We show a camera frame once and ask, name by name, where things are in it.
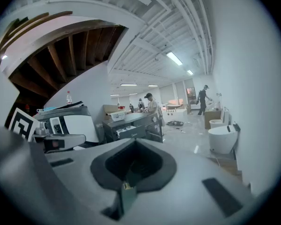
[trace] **ceiling light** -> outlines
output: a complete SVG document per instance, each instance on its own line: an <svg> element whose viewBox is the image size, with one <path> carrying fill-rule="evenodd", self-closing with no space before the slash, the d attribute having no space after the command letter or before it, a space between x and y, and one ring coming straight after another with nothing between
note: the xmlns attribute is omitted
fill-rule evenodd
<svg viewBox="0 0 281 225"><path fill-rule="evenodd" d="M172 59L175 63L177 63L177 65L182 65L183 63L179 60L178 57L176 57L175 54L173 54L172 52L167 53L167 56Z"/></svg>
<svg viewBox="0 0 281 225"><path fill-rule="evenodd" d="M137 84L121 84L121 86L137 86Z"/></svg>

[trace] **white toilet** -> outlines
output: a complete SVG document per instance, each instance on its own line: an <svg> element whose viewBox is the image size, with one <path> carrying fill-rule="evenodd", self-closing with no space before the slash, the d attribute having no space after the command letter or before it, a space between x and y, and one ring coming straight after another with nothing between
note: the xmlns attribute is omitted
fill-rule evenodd
<svg viewBox="0 0 281 225"><path fill-rule="evenodd" d="M234 144L237 141L238 132L233 125L229 125L230 132L227 126L215 127L208 131L210 150L212 152L228 154L231 152Z"/></svg>
<svg viewBox="0 0 281 225"><path fill-rule="evenodd" d="M229 124L229 110L224 107L222 109L221 119L210 120L209 123L211 128L227 126Z"/></svg>

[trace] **concrete floor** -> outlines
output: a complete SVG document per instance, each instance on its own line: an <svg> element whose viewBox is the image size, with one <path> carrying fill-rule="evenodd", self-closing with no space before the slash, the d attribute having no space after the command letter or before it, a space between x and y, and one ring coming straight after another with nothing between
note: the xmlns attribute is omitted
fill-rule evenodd
<svg viewBox="0 0 281 225"><path fill-rule="evenodd" d="M163 127L163 143L208 158L233 159L233 154L220 155L210 151L208 130L205 129L204 116L198 116L198 112L199 111L193 110L193 114L187 115L182 121L184 125L181 127L165 125L165 127Z"/></svg>

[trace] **baseball cap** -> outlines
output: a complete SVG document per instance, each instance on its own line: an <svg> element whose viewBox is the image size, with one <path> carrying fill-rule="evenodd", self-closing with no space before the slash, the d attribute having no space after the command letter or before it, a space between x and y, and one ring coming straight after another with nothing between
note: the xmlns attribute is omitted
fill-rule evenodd
<svg viewBox="0 0 281 225"><path fill-rule="evenodd" d="M147 95L144 98L148 98L148 97L151 97L151 96L152 96L152 93L147 93Z"/></svg>

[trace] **white bottle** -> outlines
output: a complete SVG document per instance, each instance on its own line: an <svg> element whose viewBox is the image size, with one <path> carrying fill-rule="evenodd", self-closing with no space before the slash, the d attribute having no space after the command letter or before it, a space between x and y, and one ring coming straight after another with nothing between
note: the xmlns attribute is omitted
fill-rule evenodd
<svg viewBox="0 0 281 225"><path fill-rule="evenodd" d="M72 104L72 97L70 95L70 91L67 92L67 104Z"/></svg>

